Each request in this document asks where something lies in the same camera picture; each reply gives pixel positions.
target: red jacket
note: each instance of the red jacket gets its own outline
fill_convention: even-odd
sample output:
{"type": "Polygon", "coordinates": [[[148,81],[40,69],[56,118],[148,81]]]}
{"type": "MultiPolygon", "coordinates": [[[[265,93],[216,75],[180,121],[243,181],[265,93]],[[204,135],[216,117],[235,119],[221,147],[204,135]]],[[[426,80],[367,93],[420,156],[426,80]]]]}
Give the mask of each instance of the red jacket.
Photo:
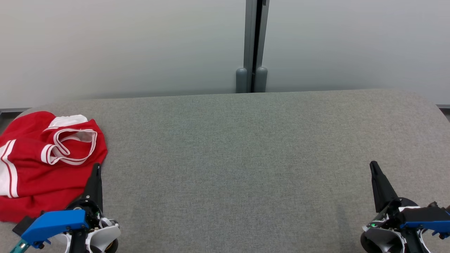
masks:
{"type": "Polygon", "coordinates": [[[15,119],[0,136],[0,221],[65,209],[107,152],[99,126],[82,115],[15,119]]]}

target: gray fabric surface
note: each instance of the gray fabric surface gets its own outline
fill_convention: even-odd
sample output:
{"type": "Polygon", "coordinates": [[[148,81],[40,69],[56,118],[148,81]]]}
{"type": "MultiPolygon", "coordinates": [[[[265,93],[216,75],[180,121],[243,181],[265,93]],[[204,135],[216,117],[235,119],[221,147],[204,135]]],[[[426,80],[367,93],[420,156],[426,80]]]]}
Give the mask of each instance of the gray fabric surface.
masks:
{"type": "MultiPolygon", "coordinates": [[[[104,131],[104,210],[121,224],[119,252],[364,252],[371,160],[399,195],[450,204],[450,124],[412,93],[103,99],[27,113],[39,110],[80,113],[104,131]]],[[[0,252],[18,241],[12,227],[0,224],[0,252]]]]}

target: black mount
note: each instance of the black mount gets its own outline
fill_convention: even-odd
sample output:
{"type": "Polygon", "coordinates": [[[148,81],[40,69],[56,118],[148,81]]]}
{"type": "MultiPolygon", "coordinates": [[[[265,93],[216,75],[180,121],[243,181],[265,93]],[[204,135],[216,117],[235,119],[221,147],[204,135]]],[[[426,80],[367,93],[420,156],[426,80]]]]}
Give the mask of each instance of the black mount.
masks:
{"type": "Polygon", "coordinates": [[[426,253],[423,244],[420,243],[417,229],[400,228],[400,224],[405,222],[404,214],[398,211],[399,207],[417,206],[417,204],[407,198],[399,198],[387,177],[383,174],[376,161],[370,162],[372,173],[372,190],[377,213],[385,212],[390,219],[386,228],[394,228],[406,239],[405,253],[426,253]]]}
{"type": "Polygon", "coordinates": [[[66,210],[74,209],[83,209],[86,212],[86,222],[89,227],[72,231],[69,253],[84,253],[86,251],[87,230],[98,225],[98,215],[103,217],[102,173],[99,163],[94,164],[81,198],[75,200],[66,208],[66,210]]]}

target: white stripe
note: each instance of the white stripe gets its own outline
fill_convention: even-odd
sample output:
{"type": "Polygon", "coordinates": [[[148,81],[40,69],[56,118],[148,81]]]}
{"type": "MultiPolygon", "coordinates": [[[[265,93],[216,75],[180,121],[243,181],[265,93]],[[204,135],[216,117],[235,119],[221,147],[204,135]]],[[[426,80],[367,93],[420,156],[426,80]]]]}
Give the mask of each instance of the white stripe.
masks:
{"type": "Polygon", "coordinates": [[[48,158],[49,158],[50,154],[47,154],[47,152],[49,151],[49,149],[50,149],[51,146],[52,146],[52,144],[47,144],[47,145],[45,145],[45,147],[42,149],[42,152],[41,152],[41,154],[40,154],[40,160],[41,160],[43,163],[47,163],[47,161],[48,161],[48,158]]]}
{"type": "Polygon", "coordinates": [[[60,128],[59,126],[52,126],[52,127],[48,127],[48,128],[46,128],[46,129],[44,129],[44,131],[47,131],[47,130],[50,130],[50,129],[57,129],[57,128],[60,128]]]}
{"type": "MultiPolygon", "coordinates": [[[[9,140],[6,142],[6,144],[3,147],[0,147],[0,158],[3,157],[3,154],[6,151],[6,147],[11,141],[9,140]]],[[[4,163],[0,159],[0,195],[8,196],[11,198],[11,195],[9,194],[9,183],[10,183],[10,177],[9,177],[9,170],[8,166],[6,166],[6,163],[4,163]]]]}
{"type": "Polygon", "coordinates": [[[9,147],[6,150],[6,152],[5,152],[4,156],[2,157],[2,159],[9,166],[9,171],[11,172],[11,197],[18,198],[19,195],[17,195],[17,170],[16,170],[16,166],[12,162],[10,162],[8,160],[8,156],[13,151],[14,143],[16,143],[16,140],[12,140],[11,141],[11,144],[9,145],[9,147]]]}
{"type": "Polygon", "coordinates": [[[53,149],[53,153],[56,156],[59,156],[58,158],[56,158],[51,164],[55,164],[57,161],[61,160],[62,162],[65,162],[67,164],[71,164],[71,165],[80,165],[82,163],[84,163],[89,156],[92,155],[92,153],[95,150],[95,145],[96,145],[96,141],[97,141],[97,132],[92,130],[92,129],[70,129],[70,128],[66,128],[66,129],[61,129],[59,131],[57,131],[54,136],[53,136],[53,141],[56,144],[56,148],[53,149]],[[90,146],[90,150],[89,150],[89,154],[85,157],[85,158],[81,158],[81,159],[75,159],[75,158],[68,158],[65,157],[65,155],[70,155],[70,150],[68,150],[63,144],[62,142],[65,140],[74,140],[72,137],[74,135],[68,136],[66,138],[63,138],[62,140],[59,139],[59,135],[63,132],[78,132],[78,133],[88,133],[91,134],[91,140],[90,141],[84,141],[84,140],[80,140],[78,138],[79,141],[82,142],[91,142],[91,146],[90,146]]]}
{"type": "Polygon", "coordinates": [[[55,163],[57,163],[62,157],[55,157],[55,156],[50,156],[49,158],[49,164],[50,165],[54,165],[55,163]]]}
{"type": "Polygon", "coordinates": [[[71,115],[71,116],[62,116],[62,117],[55,117],[52,122],[50,122],[50,125],[48,128],[51,127],[67,127],[72,125],[77,125],[80,123],[87,122],[87,118],[83,115],[71,115]]]}

